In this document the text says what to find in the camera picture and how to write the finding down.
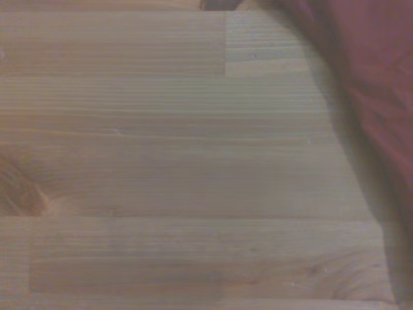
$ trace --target pine wood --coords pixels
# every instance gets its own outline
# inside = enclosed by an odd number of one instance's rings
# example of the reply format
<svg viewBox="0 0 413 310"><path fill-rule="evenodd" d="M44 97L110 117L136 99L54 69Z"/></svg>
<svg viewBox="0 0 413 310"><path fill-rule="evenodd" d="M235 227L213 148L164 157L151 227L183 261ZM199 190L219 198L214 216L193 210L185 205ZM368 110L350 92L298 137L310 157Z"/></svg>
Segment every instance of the pine wood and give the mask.
<svg viewBox="0 0 413 310"><path fill-rule="evenodd" d="M0 309L410 309L327 66L265 3L196 5L2 1Z"/></svg>

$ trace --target wooden tabletop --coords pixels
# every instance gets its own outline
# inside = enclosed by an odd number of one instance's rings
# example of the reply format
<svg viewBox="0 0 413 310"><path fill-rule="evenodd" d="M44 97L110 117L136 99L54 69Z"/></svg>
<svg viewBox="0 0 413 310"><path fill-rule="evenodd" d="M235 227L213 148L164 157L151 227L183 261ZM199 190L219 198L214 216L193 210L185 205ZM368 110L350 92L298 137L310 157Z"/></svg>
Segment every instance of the wooden tabletop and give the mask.
<svg viewBox="0 0 413 310"><path fill-rule="evenodd" d="M381 166L268 1L3 0L0 38L0 309L409 309Z"/></svg>

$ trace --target red cloth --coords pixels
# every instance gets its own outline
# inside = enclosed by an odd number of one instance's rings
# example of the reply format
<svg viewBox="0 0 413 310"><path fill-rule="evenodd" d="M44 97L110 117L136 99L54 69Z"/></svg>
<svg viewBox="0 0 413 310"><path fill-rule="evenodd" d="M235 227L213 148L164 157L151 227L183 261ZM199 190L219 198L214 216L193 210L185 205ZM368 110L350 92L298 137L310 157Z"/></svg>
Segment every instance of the red cloth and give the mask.
<svg viewBox="0 0 413 310"><path fill-rule="evenodd" d="M413 0L281 0L341 80L413 234Z"/></svg>

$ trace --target wooden surface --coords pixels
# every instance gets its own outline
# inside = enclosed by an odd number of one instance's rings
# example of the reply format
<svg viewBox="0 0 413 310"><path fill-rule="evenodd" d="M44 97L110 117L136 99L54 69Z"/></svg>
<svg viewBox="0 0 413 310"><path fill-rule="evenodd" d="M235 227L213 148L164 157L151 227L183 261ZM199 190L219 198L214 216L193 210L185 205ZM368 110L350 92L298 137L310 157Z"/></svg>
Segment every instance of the wooden surface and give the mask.
<svg viewBox="0 0 413 310"><path fill-rule="evenodd" d="M197 8L1 2L0 309L410 309L324 62L268 2Z"/></svg>

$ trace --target wood knot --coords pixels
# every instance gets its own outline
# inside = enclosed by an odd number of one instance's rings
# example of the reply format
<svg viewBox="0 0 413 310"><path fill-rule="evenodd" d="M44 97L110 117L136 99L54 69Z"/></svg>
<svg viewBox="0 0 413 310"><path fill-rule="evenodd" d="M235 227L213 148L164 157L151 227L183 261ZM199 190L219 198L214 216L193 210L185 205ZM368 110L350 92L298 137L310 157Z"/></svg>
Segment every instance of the wood knot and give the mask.
<svg viewBox="0 0 413 310"><path fill-rule="evenodd" d="M45 195L11 160L0 156L0 214L41 216L46 213Z"/></svg>

